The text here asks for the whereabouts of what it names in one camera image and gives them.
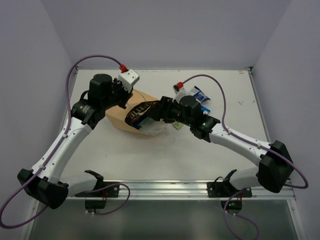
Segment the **brown paper bag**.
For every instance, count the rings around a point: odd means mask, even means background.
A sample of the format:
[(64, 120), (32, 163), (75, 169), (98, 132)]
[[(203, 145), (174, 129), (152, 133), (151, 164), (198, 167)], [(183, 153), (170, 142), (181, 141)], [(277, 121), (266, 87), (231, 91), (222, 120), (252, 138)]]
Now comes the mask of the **brown paper bag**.
[(134, 89), (132, 97), (125, 108), (114, 106), (105, 112), (112, 125), (120, 130), (154, 136), (167, 143), (174, 143), (175, 137), (163, 121), (155, 121), (147, 116), (149, 110), (159, 102), (159, 99)]

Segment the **brown Kettle chips bag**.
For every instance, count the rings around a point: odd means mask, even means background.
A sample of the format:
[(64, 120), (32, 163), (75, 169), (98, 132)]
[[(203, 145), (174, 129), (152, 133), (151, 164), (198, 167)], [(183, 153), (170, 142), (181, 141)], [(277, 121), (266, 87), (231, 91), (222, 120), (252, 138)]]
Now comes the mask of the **brown Kettle chips bag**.
[(145, 118), (144, 112), (153, 106), (156, 106), (160, 101), (153, 100), (153, 101), (144, 101), (139, 103), (138, 105), (134, 106), (127, 114), (124, 119), (124, 122), (128, 125), (132, 125), (132, 122), (138, 119)]

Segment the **green small snack packet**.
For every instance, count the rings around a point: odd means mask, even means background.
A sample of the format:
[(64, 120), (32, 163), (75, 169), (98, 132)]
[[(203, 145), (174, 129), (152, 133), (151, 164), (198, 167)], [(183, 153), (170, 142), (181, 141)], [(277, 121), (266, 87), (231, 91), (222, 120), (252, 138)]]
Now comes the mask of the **green small snack packet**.
[(180, 122), (173, 122), (172, 123), (172, 126), (176, 129), (176, 130), (180, 130), (184, 124), (183, 123), (180, 123)]

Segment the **dark blue snack bag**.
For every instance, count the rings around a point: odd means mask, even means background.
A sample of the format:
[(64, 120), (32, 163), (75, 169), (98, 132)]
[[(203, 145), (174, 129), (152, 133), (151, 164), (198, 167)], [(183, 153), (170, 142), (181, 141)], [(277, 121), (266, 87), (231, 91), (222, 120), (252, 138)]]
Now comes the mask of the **dark blue snack bag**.
[(197, 86), (194, 86), (189, 92), (189, 95), (193, 96), (198, 102), (204, 103), (211, 99)]

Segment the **blue Kettle vinegar chips bag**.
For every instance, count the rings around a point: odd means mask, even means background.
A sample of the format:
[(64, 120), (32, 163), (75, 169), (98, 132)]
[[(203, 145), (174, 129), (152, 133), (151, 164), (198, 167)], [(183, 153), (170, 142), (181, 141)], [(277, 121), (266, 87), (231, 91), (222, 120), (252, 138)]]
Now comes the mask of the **blue Kettle vinegar chips bag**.
[(149, 117), (139, 118), (133, 121), (131, 126), (137, 130), (140, 130), (143, 127), (143, 125), (145, 125), (149, 120), (150, 120)]

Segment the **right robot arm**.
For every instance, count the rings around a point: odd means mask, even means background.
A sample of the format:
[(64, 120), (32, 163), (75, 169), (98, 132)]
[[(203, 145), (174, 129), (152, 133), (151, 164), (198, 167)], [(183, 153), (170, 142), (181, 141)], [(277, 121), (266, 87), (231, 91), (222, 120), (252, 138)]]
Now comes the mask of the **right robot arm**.
[(227, 196), (235, 196), (240, 190), (252, 187), (279, 193), (293, 172), (293, 162), (282, 142), (268, 143), (241, 136), (220, 120), (205, 114), (192, 96), (184, 96), (180, 101), (164, 96), (147, 109), (146, 115), (157, 122), (179, 122), (189, 126), (196, 138), (223, 146), (252, 162), (254, 167), (234, 169), (224, 178), (222, 189)]

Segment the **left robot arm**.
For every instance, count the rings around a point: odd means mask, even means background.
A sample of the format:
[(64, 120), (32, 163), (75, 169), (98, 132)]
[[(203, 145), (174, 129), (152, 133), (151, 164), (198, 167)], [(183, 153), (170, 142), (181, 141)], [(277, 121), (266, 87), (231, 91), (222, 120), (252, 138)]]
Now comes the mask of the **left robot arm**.
[(66, 198), (90, 193), (103, 193), (103, 176), (86, 170), (82, 175), (61, 180), (61, 175), (81, 142), (106, 116), (106, 110), (119, 106), (125, 108), (133, 95), (133, 86), (140, 76), (132, 69), (117, 78), (108, 74), (96, 74), (89, 82), (51, 147), (30, 170), (22, 169), (17, 178), (25, 192), (51, 209), (57, 209)]

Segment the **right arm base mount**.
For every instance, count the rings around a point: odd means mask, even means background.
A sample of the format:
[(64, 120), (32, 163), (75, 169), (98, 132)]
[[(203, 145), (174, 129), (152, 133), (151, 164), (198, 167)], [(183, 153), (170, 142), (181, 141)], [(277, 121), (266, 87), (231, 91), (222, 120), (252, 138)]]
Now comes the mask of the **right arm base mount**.
[[(232, 195), (238, 193), (240, 190), (237, 190), (234, 186), (231, 185), (230, 179), (231, 176), (237, 170), (232, 170), (225, 178), (222, 176), (217, 177), (214, 181), (209, 181), (206, 183), (207, 195), (209, 198), (230, 198)], [(227, 213), (230, 214), (239, 214), (243, 208), (242, 198), (251, 198), (253, 196), (251, 188), (246, 189), (244, 193), (241, 193), (234, 197), (229, 203), (222, 200), (220, 202), (221, 207), (226, 206)]]

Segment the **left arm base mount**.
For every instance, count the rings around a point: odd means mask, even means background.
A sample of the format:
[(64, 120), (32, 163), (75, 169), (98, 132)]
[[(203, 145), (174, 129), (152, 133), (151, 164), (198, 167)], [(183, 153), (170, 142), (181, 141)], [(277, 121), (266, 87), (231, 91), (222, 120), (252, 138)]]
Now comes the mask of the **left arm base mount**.
[(121, 184), (117, 181), (104, 181), (104, 177), (93, 171), (85, 170), (83, 176), (75, 181), (70, 188), (70, 197), (100, 198), (100, 200), (85, 200), (84, 207), (91, 215), (104, 216), (112, 214), (123, 208), (128, 198), (112, 210), (101, 212), (107, 206), (108, 198), (119, 196)]

